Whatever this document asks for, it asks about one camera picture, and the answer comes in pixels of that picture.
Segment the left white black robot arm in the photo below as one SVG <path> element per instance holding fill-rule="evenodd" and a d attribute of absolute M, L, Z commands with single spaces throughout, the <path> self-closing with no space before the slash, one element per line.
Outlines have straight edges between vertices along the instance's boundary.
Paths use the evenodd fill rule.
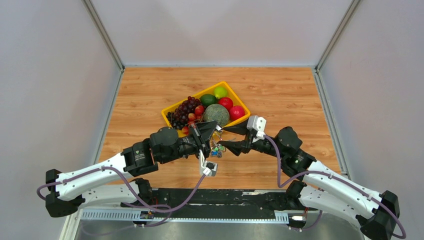
<path fill-rule="evenodd" d="M 221 127 L 216 121 L 193 124 L 184 137 L 166 126 L 103 162 L 71 172 L 48 170 L 44 185 L 48 194 L 43 197 L 45 208 L 53 218 L 109 203 L 172 213 L 172 207 L 153 204 L 152 189 L 142 176 L 157 171 L 160 164 L 191 155 L 198 159 L 202 178 L 215 176 L 218 166 L 208 161 L 208 157 L 212 150 L 211 138 L 219 131 Z"/>

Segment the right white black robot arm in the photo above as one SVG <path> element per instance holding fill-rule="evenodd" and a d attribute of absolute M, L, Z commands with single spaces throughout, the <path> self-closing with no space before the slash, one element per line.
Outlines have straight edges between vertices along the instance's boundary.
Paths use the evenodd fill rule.
<path fill-rule="evenodd" d="M 290 208 L 302 205 L 342 218 L 369 240 L 406 238 L 395 193 L 372 190 L 331 170 L 302 150 L 303 142 L 291 126 L 282 128 L 274 137 L 265 133 L 265 127 L 266 120 L 255 115 L 224 127 L 227 132 L 243 135 L 244 140 L 220 144 L 236 156 L 254 150 L 276 157 L 277 185 L 288 185 L 285 201 Z"/>

